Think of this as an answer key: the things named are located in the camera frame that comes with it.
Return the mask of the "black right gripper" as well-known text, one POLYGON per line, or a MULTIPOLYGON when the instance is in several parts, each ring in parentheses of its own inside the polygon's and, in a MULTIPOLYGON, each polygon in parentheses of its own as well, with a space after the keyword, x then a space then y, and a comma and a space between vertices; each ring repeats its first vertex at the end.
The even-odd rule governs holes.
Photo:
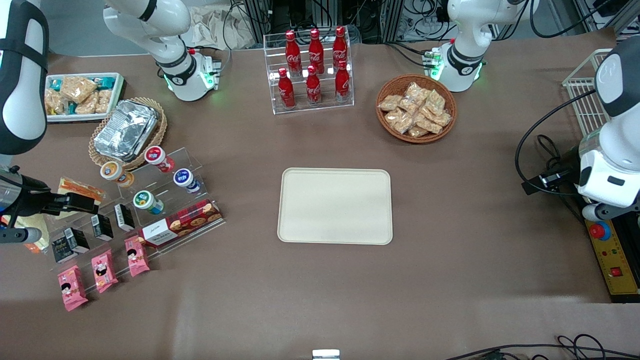
POLYGON ((81 212, 97 214, 99 207, 91 197, 77 193, 53 194, 45 182, 16 173, 7 173, 7 214, 12 217, 29 217, 44 209, 45 214, 81 212))

